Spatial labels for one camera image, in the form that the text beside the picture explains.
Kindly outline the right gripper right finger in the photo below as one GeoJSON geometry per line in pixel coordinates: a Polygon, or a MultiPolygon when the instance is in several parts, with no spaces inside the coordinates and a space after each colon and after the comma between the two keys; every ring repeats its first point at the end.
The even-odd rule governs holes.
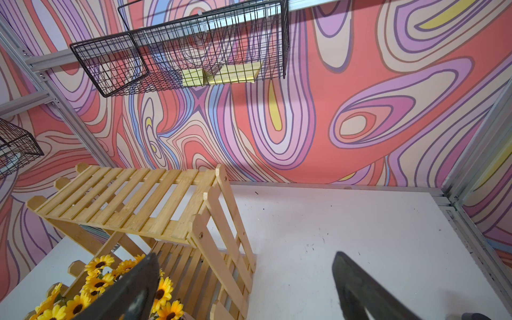
{"type": "Polygon", "coordinates": [[[418,319],[346,253],[336,253],[332,273],[344,319],[418,319]]]}

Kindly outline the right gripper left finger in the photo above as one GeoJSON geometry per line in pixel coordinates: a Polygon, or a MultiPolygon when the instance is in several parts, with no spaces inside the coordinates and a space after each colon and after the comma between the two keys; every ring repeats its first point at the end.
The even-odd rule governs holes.
{"type": "Polygon", "coordinates": [[[151,253],[76,319],[149,319],[159,285],[159,264],[151,253]]]}

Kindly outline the sunflower pot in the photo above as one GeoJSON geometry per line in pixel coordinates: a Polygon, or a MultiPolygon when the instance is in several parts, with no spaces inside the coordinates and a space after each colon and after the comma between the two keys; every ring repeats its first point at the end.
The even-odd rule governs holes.
{"type": "MultiPolygon", "coordinates": [[[[85,281],[79,283],[79,293],[65,297],[64,284],[56,283],[46,298],[27,316],[28,319],[73,319],[91,306],[107,289],[128,274],[145,255],[122,261],[116,268],[111,255],[95,258],[85,266],[85,281]]],[[[160,279],[149,314],[150,319],[187,319],[188,313],[180,300],[172,300],[173,282],[160,271],[160,279]]]]}

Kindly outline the wooden two-tier shelf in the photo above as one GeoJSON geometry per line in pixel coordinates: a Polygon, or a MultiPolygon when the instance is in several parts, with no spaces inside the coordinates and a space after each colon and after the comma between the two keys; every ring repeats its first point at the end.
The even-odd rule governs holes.
{"type": "Polygon", "coordinates": [[[80,163],[58,179],[56,194],[27,207],[100,257],[115,246],[156,254],[173,297],[195,319],[246,319],[256,257],[223,165],[189,169],[122,169],[80,163]]]}

